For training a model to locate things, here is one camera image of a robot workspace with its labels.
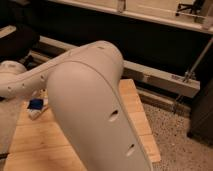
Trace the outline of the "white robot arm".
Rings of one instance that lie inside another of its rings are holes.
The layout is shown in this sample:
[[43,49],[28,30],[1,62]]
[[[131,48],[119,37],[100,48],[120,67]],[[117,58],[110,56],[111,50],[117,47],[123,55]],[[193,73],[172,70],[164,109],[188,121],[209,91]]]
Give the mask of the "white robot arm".
[[153,171],[119,92],[120,50],[95,41],[28,70],[0,63],[0,97],[32,97],[45,89],[63,134],[87,171]]

